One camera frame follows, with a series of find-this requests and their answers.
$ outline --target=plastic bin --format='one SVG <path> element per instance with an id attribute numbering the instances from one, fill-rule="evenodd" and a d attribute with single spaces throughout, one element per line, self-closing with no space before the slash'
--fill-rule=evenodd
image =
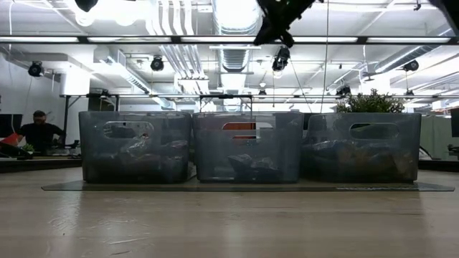
<path id="1" fill-rule="evenodd" d="M 420 131 L 421 114 L 314 115 L 303 141 L 303 169 L 326 181 L 415 181 Z"/>
<path id="2" fill-rule="evenodd" d="M 181 112 L 81 112 L 87 182 L 182 182 L 191 176 L 191 115 Z"/>
<path id="3" fill-rule="evenodd" d="M 298 180 L 301 113 L 197 113 L 193 115 L 193 131 L 200 181 Z"/>

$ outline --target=desk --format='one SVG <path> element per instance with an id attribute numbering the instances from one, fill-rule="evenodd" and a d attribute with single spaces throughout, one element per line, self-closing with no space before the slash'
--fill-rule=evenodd
<path id="1" fill-rule="evenodd" d="M 31 160 L 17 160 L 15 158 L 0 160 L 0 173 L 38 171 L 57 168 L 76 168 L 82 164 L 79 158 L 69 157 L 34 157 Z"/>

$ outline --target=black shirt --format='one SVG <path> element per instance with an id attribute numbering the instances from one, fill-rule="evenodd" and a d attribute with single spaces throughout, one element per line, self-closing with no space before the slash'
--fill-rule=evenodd
<path id="1" fill-rule="evenodd" d="M 37 125 L 35 123 L 23 125 L 19 132 L 26 138 L 26 142 L 34 146 L 36 151 L 44 151 L 52 145 L 52 139 L 55 134 L 64 135 L 64 131 L 56 125 L 45 123 Z"/>

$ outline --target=table surface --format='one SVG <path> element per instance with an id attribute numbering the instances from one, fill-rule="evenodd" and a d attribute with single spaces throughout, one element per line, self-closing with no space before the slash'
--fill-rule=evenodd
<path id="1" fill-rule="evenodd" d="M 419 181 L 459 186 L 459 173 Z M 0 174 L 2 257 L 451 257 L 459 192 L 43 191 L 81 168 Z"/>

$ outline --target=cable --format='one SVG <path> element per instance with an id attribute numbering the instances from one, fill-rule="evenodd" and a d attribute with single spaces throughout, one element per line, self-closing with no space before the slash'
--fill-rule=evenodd
<path id="1" fill-rule="evenodd" d="M 298 75 L 296 74 L 295 66 L 293 65 L 293 60 L 290 58 L 290 64 L 292 65 L 293 72 L 295 73 L 296 81 L 298 82 L 298 86 L 300 86 L 301 93 L 303 94 L 304 100 L 306 101 L 306 104 L 308 105 L 309 112 L 313 112 L 311 109 L 311 106 L 308 103 L 308 99 L 306 98 L 306 95 L 304 94 L 303 86 L 301 86 L 300 79 L 298 79 Z"/>
<path id="2" fill-rule="evenodd" d="M 55 71 L 52 71 L 52 78 L 51 78 L 51 94 L 55 92 Z"/>
<path id="3" fill-rule="evenodd" d="M 322 100 L 321 100 L 321 113 L 323 107 L 323 99 L 325 98 L 325 90 L 327 83 L 327 59 L 328 59 L 328 33 L 330 31 L 330 0 L 327 1 L 327 41 L 325 44 L 325 67 L 323 71 L 323 91 L 322 91 Z"/>
<path id="4" fill-rule="evenodd" d="M 408 71 L 404 71 L 404 80 L 407 83 L 407 92 L 410 90 L 408 87 Z"/>
<path id="5" fill-rule="evenodd" d="M 30 3 L 27 3 L 27 2 L 21 2 L 21 1 L 16 2 L 15 0 L 13 0 L 13 3 L 16 3 L 16 4 L 23 4 L 23 5 L 25 5 L 25 6 L 29 6 L 29 7 L 37 8 L 37 9 L 41 9 L 41 10 L 70 10 L 69 7 L 62 7 L 62 8 L 57 8 L 57 7 L 41 7 L 41 6 L 36 6 L 36 5 L 34 5 L 34 4 L 30 4 Z"/>
<path id="6" fill-rule="evenodd" d="M 11 9 L 14 5 L 14 3 L 16 3 L 15 1 L 11 2 L 9 4 L 9 9 L 8 9 L 8 14 L 9 14 L 9 34 L 12 35 L 13 34 L 13 22 L 11 20 Z"/>
<path id="7" fill-rule="evenodd" d="M 274 84 L 274 74 L 273 74 L 273 108 L 275 108 L 275 84 Z"/>
<path id="8" fill-rule="evenodd" d="M 32 88 L 32 76 L 30 76 L 30 83 L 29 83 L 29 90 L 27 90 L 27 96 L 26 96 L 26 107 L 24 110 L 24 114 L 27 114 L 27 108 L 29 105 L 29 94 L 30 94 L 30 89 Z"/>

